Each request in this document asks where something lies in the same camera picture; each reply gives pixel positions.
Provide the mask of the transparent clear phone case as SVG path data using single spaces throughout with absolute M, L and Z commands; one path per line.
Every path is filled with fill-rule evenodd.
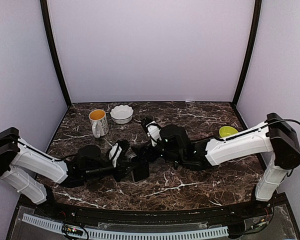
M 131 153 L 127 156 L 127 161 L 129 163 L 137 163 L 138 161 L 138 156 L 135 153 Z

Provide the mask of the white phone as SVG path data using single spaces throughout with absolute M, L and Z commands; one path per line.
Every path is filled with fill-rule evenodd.
M 137 163 L 134 164 L 135 168 L 132 170 L 131 175 L 135 183 L 143 181 L 150 176 L 150 168 L 148 162 L 142 162 L 138 157 Z

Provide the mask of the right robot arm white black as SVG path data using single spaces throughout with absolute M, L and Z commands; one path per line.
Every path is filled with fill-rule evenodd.
M 256 217 L 285 177 L 300 165 L 300 143 L 290 123 L 298 121 L 283 119 L 273 112 L 258 125 L 230 136 L 190 140 L 184 127 L 160 126 L 152 118 L 144 117 L 140 124 L 150 143 L 142 148 L 141 155 L 149 162 L 161 157 L 175 167 L 202 171 L 230 160 L 271 153 L 270 162 L 256 184 L 254 199 L 245 205 L 245 213 Z

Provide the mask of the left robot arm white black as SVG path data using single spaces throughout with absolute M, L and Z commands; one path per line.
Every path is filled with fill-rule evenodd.
M 41 210 L 48 217 L 57 218 L 61 208 L 53 201 L 51 188 L 37 182 L 25 170 L 65 188 L 80 187 L 87 179 L 103 175 L 112 175 L 119 182 L 138 166 L 126 157 L 129 147 L 128 141 L 119 140 L 103 159 L 101 149 L 89 144 L 75 154 L 58 159 L 33 147 L 19 136 L 17 128 L 10 127 L 0 132 L 0 180 L 10 184 L 34 204 L 41 204 Z

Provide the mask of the white scalloped bowl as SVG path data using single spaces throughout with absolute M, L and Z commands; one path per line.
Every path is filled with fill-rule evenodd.
M 129 105 L 115 106 L 110 111 L 110 117 L 112 120 L 119 125 L 129 123 L 134 115 L 134 109 Z

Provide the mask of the floral white mug yellow inside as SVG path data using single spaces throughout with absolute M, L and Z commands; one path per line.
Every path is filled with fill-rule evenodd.
M 109 133 L 107 115 L 104 110 L 95 109 L 89 113 L 88 117 L 95 138 L 101 138 Z

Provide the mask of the green bowl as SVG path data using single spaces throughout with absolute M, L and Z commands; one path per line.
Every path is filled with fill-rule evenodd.
M 232 126 L 222 126 L 219 131 L 219 137 L 220 138 L 225 138 L 225 137 L 228 137 L 228 136 L 231 136 L 231 135 L 235 135 L 238 133 L 238 130 L 235 129 L 234 127 Z

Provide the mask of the left black frame post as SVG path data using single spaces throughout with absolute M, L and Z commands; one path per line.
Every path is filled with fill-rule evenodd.
M 62 72 L 59 56 L 57 53 L 57 48 L 55 44 L 55 39 L 54 39 L 54 34 L 53 34 L 53 29 L 52 29 L 52 24 L 50 19 L 50 13 L 48 8 L 48 1 L 40 0 L 40 8 L 41 8 L 43 25 L 45 29 L 46 39 L 47 39 L 53 67 L 57 76 L 58 84 L 61 89 L 63 99 L 65 101 L 67 108 L 69 108 L 72 105 L 72 101 L 66 86 L 66 81 Z

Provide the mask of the black frame post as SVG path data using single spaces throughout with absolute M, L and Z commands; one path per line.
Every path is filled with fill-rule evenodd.
M 45 29 L 46 39 L 47 39 L 53 67 L 57 76 L 58 84 L 61 89 L 63 99 L 65 101 L 67 108 L 69 108 L 72 105 L 72 101 L 66 86 L 66 81 L 62 72 L 59 56 L 57 53 L 57 48 L 55 44 L 55 39 L 54 39 L 54 34 L 53 34 L 53 29 L 52 29 L 52 24 L 50 19 L 50 13 L 48 8 L 48 1 L 40 0 L 40 8 L 41 8 L 43 25 Z
M 234 96 L 231 102 L 232 107 L 235 109 L 239 103 L 245 80 L 248 74 L 251 58 L 253 55 L 253 50 L 255 46 L 255 41 L 256 41 L 256 36 L 258 32 L 258 26 L 259 26 L 259 20 L 260 20 L 260 15 L 261 15 L 261 8 L 262 8 L 262 0 L 255 0 L 254 1 L 254 8 L 253 8 L 253 15 L 252 15 L 252 20 L 251 20 L 251 27 L 250 27 L 250 32 L 249 32 L 249 37 L 248 37 L 248 42 L 247 42 L 247 47 L 242 63 L 242 68 L 240 71 L 238 83 L 234 92 Z

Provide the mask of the right black frame post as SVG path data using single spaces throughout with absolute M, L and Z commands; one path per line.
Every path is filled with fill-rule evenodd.
M 242 63 L 242 68 L 240 71 L 238 83 L 234 92 L 234 96 L 231 102 L 232 107 L 235 109 L 239 103 L 245 80 L 248 74 L 251 58 L 253 55 L 253 50 L 255 46 L 255 41 L 256 41 L 256 36 L 258 32 L 258 26 L 259 26 L 259 20 L 260 20 L 260 15 L 261 15 L 261 8 L 262 8 L 262 0 L 255 0 L 254 1 L 254 8 L 253 8 L 253 15 L 252 15 L 252 20 L 251 20 L 251 27 L 250 27 L 250 32 L 249 32 L 249 37 L 248 37 L 248 42 L 247 42 L 247 47 Z

